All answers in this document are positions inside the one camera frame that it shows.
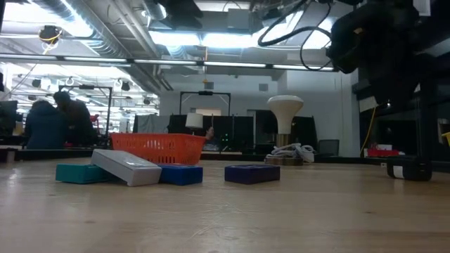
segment orange plastic basket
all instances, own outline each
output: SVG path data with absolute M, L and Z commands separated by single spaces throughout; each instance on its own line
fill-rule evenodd
M 111 134 L 112 148 L 157 164 L 200 161 L 205 137 L 188 134 Z

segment table surface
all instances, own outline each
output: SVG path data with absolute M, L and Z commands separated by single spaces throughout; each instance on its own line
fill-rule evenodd
M 224 182 L 204 161 L 192 186 L 54 181 L 58 163 L 0 168 L 2 252 L 450 252 L 450 175 L 417 183 L 376 166 L 284 167 L 281 180 Z

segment chair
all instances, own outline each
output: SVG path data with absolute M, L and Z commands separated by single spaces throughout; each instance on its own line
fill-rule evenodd
M 323 156 L 338 156 L 339 140 L 320 140 L 317 144 L 317 152 Z

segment white lamp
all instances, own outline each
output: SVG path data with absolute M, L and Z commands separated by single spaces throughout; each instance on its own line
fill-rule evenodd
M 190 129 L 202 129 L 203 128 L 203 115 L 190 112 L 186 118 L 186 127 Z
M 278 147 L 289 144 L 290 128 L 293 117 L 303 107 L 303 100 L 297 96 L 274 96 L 267 101 L 270 110 L 275 114 L 278 122 Z

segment dark blue block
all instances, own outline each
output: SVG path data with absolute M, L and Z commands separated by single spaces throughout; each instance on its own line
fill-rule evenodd
M 186 186 L 203 182 L 203 168 L 186 165 L 158 165 L 161 167 L 160 183 Z
M 234 183 L 262 183 L 280 180 L 280 167 L 273 165 L 232 165 L 225 167 L 225 181 Z
M 56 180 L 66 183 L 99 183 L 109 181 L 113 175 L 95 165 L 58 164 Z

